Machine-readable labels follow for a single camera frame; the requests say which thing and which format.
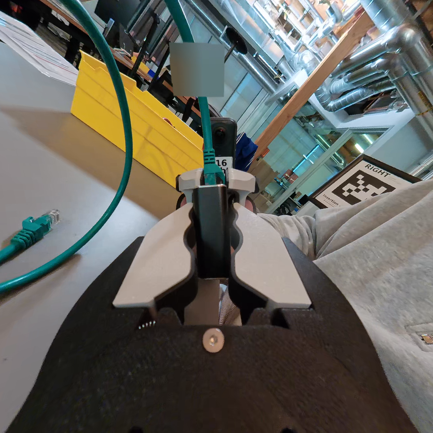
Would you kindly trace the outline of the silver ventilation ducts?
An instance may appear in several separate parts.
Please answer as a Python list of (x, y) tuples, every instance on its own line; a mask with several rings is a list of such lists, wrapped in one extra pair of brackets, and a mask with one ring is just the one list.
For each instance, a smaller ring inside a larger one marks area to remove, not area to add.
[[(210, 1), (228, 22), (247, 35), (263, 62), (269, 58), (290, 78), (299, 70), (310, 74), (338, 41), (335, 28), (352, 19), (359, 1)], [(326, 111), (359, 104), (381, 91), (393, 89), (389, 80), (398, 47), (377, 48), (362, 62), (357, 58), (339, 66), (315, 92)]]

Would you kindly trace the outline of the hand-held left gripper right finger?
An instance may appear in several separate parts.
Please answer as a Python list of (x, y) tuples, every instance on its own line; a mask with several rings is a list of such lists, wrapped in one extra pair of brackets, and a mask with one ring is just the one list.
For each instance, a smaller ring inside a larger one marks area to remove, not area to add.
[(311, 299), (283, 239), (261, 217), (233, 204), (240, 241), (231, 260), (232, 300), (240, 309), (307, 309)]

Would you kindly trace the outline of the white paper sheet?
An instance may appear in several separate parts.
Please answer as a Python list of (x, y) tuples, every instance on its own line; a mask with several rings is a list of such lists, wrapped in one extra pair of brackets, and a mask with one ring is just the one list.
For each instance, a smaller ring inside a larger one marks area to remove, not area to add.
[(42, 74), (76, 86), (78, 70), (22, 22), (0, 13), (0, 39)]

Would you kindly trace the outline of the blue and white cloth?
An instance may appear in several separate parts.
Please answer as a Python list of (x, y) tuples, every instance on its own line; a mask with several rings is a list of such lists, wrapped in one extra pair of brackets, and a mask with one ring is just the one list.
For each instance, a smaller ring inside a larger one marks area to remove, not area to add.
[(251, 166), (258, 146), (249, 138), (245, 132), (236, 137), (234, 168), (236, 170), (248, 171)]

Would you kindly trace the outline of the yellow plastic bin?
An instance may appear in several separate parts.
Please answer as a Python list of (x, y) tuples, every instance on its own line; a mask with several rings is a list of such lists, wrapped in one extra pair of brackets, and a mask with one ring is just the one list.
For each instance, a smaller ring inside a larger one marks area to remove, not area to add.
[[(176, 176), (203, 168), (203, 138), (136, 82), (120, 74), (133, 135), (133, 158), (175, 187)], [(106, 65), (81, 52), (71, 113), (125, 151), (117, 95)]]

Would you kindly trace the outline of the wooden beam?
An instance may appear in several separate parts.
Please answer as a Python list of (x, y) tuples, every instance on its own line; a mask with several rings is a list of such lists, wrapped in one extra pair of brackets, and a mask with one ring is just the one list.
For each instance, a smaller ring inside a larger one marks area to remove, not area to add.
[(372, 27), (373, 21), (362, 7), (359, 8), (353, 25), (339, 38), (337, 44), (333, 46), (322, 62), (298, 88), (294, 96), (257, 138), (256, 144), (258, 148), (255, 158), (260, 157), (265, 152), (270, 143)]

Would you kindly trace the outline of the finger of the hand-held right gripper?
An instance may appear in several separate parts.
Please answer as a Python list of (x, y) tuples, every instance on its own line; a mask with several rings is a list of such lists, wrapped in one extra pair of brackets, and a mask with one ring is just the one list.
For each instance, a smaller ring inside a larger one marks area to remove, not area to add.
[(204, 185), (203, 168), (197, 168), (186, 171), (176, 176), (176, 190), (185, 193), (186, 190), (192, 190)]
[(247, 196), (256, 192), (255, 176), (234, 168), (226, 170), (226, 185), (229, 192), (237, 193), (240, 204), (245, 204)]

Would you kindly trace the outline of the framed tag board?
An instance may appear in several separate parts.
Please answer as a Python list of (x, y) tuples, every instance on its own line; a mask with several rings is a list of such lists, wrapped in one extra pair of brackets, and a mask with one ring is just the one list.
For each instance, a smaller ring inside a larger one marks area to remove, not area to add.
[(415, 176), (361, 154), (313, 192), (308, 200), (320, 209), (347, 207), (420, 181)]

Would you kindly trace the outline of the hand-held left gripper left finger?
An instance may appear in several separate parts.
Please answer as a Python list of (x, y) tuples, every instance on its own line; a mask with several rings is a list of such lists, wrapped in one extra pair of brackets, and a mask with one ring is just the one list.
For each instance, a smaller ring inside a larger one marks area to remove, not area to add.
[(192, 276), (192, 253), (185, 234), (192, 203), (161, 219), (145, 235), (117, 292), (115, 308), (161, 309), (163, 298)]

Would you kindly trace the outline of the cardboard boxes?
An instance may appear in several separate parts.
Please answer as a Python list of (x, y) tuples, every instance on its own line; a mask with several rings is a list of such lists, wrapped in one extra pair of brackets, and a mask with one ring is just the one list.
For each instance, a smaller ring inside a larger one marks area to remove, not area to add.
[(249, 197), (255, 199), (257, 195), (264, 191), (274, 178), (278, 176), (278, 172), (274, 171), (272, 167), (262, 158), (255, 159), (250, 168), (249, 173), (256, 178), (256, 189), (255, 192), (250, 193)]

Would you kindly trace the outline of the black round lamp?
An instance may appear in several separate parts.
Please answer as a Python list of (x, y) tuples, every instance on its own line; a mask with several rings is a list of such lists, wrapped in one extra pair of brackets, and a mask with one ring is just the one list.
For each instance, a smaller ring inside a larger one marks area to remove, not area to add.
[(226, 28), (226, 36), (230, 41), (230, 48), (227, 54), (225, 55), (226, 62), (227, 58), (230, 57), (233, 51), (240, 53), (241, 55), (245, 55), (248, 53), (248, 48), (242, 36), (236, 31), (235, 28), (228, 26)]

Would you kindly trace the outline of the black port adapter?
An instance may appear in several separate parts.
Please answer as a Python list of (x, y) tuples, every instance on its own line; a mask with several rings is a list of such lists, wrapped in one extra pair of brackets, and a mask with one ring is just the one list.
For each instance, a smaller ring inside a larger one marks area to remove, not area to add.
[(192, 204), (198, 277), (227, 279), (231, 256), (227, 187), (200, 186), (193, 190)]

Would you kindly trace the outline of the person's grey hoodie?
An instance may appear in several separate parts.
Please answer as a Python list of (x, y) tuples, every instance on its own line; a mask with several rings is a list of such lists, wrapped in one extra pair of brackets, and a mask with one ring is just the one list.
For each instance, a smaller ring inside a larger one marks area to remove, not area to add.
[(432, 219), (403, 216), (317, 260), (367, 329), (388, 381), (419, 432), (432, 432)]

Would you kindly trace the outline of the person's right forearm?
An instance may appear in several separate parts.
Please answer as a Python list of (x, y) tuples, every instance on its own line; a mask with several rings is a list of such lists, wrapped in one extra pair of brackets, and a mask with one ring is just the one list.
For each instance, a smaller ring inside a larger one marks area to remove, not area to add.
[(384, 193), (356, 205), (311, 216), (259, 214), (309, 259), (355, 260), (356, 267), (432, 268), (432, 180)]

